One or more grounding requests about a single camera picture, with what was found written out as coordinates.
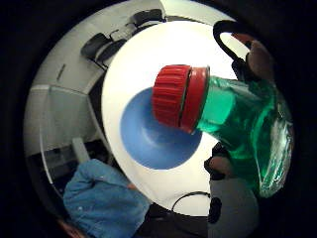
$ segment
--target person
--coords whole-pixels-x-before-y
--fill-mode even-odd
[[[65,187],[71,238],[129,238],[145,220],[151,201],[116,169],[95,159],[80,164]]]
[[[257,40],[245,35],[236,36],[243,43],[251,42],[247,56],[250,70],[258,77],[274,83],[273,59]],[[219,142],[212,149],[212,157],[204,163],[210,174],[210,209],[208,237],[244,238],[259,224],[259,206],[246,182],[235,175],[230,155]]]

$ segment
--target hand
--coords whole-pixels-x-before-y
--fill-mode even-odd
[[[234,170],[232,164],[226,157],[213,157],[212,160],[209,161],[209,168],[225,175],[225,179],[234,177]]]
[[[229,158],[228,151],[218,142],[212,149],[212,157],[204,163],[205,170],[210,174],[211,179],[229,179],[234,176],[234,169]]]
[[[270,82],[274,82],[272,56],[260,42],[252,41],[248,63],[251,71],[257,76]]]
[[[131,182],[128,184],[127,188],[132,189],[132,190],[138,190],[137,187],[134,184],[132,184]]]

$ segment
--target green liquid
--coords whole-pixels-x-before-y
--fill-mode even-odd
[[[290,119],[280,115],[281,102],[265,80],[246,84],[211,76],[197,125],[224,144],[237,176],[262,196],[280,189],[289,166]]]

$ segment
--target black chair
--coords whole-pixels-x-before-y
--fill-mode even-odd
[[[81,48],[80,53],[88,60],[91,60],[94,63],[96,63],[103,70],[106,70],[107,67],[99,63],[96,58],[100,49],[108,44],[111,44],[112,42],[113,41],[111,39],[107,38],[102,33],[98,33],[95,36],[93,36],[88,42],[86,42],[86,44]]]
[[[132,34],[132,36],[135,36],[137,35],[137,33],[141,32],[142,30],[157,24],[155,23],[155,24],[148,24],[148,25],[142,26],[145,23],[148,23],[148,22],[164,23],[166,22],[166,19],[162,15],[161,9],[151,9],[151,10],[136,13],[135,15],[131,17],[131,21],[132,21],[132,24],[134,24],[137,28],[137,30]]]
[[[97,61],[101,62],[103,66],[107,66],[104,64],[104,61],[108,60],[110,57],[112,57],[116,52],[120,50],[120,48],[125,45],[127,40],[121,39],[119,41],[111,43],[109,46],[107,46],[98,56]]]

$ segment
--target blue bowl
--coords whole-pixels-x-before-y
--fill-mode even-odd
[[[158,170],[175,168],[196,151],[201,132],[193,135],[162,125],[153,115],[152,89],[137,94],[127,105],[121,122],[121,138],[131,157]]]

